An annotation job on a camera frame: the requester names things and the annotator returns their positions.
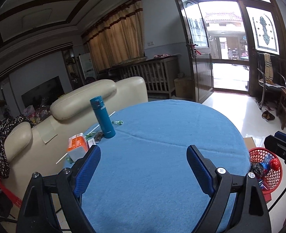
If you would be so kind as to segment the orange white medicine box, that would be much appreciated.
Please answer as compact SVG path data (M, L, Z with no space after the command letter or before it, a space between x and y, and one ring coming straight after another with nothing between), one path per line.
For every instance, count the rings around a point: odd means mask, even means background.
M88 150L88 142L83 133L76 134L69 138L67 154L74 162L83 158Z

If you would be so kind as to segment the pair of dark slippers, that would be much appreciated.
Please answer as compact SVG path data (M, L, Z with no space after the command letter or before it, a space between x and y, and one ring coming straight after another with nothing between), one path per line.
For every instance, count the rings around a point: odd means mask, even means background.
M267 122L275 120L275 116L267 110L264 111L261 116Z

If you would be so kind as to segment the cardboard box on floor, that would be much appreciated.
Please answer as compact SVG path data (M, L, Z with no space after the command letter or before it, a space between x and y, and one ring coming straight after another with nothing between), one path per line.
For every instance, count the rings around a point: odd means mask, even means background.
M248 151L256 148L254 139L252 137L246 137L243 140L244 140L244 143L245 143L246 148L248 149Z

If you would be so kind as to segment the black plastic bag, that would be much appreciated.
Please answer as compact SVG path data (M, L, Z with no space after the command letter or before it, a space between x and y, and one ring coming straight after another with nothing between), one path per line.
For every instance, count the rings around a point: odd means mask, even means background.
M264 167L259 162L251 162L250 172L254 173L257 178L261 178L264 173Z

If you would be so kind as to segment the green candy wrapper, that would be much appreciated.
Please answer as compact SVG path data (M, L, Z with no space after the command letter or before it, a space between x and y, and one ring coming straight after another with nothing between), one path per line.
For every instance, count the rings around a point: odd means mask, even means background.
M123 125L123 121L122 120L114 120L114 121L112 121L112 124L120 126L120 125Z

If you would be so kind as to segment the cream leather sofa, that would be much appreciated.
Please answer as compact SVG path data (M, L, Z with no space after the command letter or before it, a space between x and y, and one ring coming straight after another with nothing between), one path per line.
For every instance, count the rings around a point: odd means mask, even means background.
M109 114L148 100L142 77L103 79L63 95L51 105L51 115L31 128L31 142L12 159L9 177L2 180L5 188L22 199L32 173L49 176L63 168L68 139L97 123L90 104L96 96L102 97Z

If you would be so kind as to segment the black television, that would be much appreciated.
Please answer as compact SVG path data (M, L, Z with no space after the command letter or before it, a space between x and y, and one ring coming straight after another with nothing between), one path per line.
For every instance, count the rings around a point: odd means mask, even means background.
M34 109L37 109L42 104L50 106L63 94L64 89L61 85L60 78L56 76L27 91L21 98L25 108L33 106Z

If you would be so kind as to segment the red plastic mesh basket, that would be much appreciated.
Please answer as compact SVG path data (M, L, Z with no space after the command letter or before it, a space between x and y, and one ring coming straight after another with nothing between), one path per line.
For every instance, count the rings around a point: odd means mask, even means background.
M263 147L256 147L249 151L250 165L251 162L259 162L264 167L264 173L261 178L257 178L259 186L264 195L270 194L275 191L281 183L283 176L283 169L280 162L280 169L274 171L269 167L269 161L272 158L278 158L275 154L271 153Z

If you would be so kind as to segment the blue table cloth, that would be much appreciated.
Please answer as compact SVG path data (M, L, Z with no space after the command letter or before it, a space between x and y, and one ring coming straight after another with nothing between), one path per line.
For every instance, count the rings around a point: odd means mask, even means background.
M187 162L195 145L217 167L245 175L249 153L223 114L184 100L158 100L117 111L115 137L82 196L96 232L191 232L209 202Z

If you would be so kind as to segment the striped scarf on chair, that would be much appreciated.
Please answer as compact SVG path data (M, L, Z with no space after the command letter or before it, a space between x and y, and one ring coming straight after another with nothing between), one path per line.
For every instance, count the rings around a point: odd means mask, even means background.
M266 83L273 85L274 84L273 82L274 70L273 70L270 55L268 53L264 53L264 66L265 66L264 76L265 76Z

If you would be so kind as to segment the teal thermos bottle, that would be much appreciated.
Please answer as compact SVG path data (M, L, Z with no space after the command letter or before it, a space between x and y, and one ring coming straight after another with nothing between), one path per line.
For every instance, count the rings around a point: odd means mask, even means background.
M101 96L96 96L90 100L91 107L95 113L98 123L103 132L104 138L113 138L116 134L111 123L107 109Z

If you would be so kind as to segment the brown open door leaf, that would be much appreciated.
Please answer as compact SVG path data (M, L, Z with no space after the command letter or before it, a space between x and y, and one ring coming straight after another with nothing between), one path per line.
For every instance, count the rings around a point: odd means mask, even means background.
M193 101L203 103L213 93L213 72L207 27L196 0L175 0L186 40L193 82Z

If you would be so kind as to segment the cardboard box by door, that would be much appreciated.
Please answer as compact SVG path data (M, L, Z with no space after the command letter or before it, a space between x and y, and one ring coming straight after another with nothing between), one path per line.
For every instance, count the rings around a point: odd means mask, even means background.
M191 99L193 97L193 83L189 76L174 80L176 96Z

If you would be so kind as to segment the small white box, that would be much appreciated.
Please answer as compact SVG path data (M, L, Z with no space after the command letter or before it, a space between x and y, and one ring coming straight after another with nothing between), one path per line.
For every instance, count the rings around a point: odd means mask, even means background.
M96 145L96 141L94 138L91 138L88 140L88 146L91 148L93 145Z

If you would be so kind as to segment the wooden baby crib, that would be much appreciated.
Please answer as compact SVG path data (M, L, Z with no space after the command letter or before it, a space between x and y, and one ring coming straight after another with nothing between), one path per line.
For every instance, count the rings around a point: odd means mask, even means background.
M130 77L142 77L149 96L171 99L175 95L174 80L178 74L178 57L173 55L123 62L100 71L98 79L111 79L117 82Z

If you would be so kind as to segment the red plastic bag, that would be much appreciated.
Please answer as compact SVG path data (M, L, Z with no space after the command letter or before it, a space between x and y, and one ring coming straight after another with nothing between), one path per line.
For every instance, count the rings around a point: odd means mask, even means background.
M269 161L269 167L270 169L274 170L274 171L278 171L280 169L280 162L278 158L272 158Z

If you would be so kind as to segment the tan window curtain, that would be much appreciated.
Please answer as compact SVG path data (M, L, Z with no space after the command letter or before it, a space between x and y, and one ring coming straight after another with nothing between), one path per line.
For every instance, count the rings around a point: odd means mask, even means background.
M99 19L85 33L96 71L144 57L142 0L128 0Z

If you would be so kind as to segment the black white patterned garment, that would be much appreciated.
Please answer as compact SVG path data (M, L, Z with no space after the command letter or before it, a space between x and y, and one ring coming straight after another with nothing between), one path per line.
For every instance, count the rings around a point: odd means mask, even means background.
M10 162L32 139L34 123L26 116L8 118L0 125L0 178L7 179L10 174Z

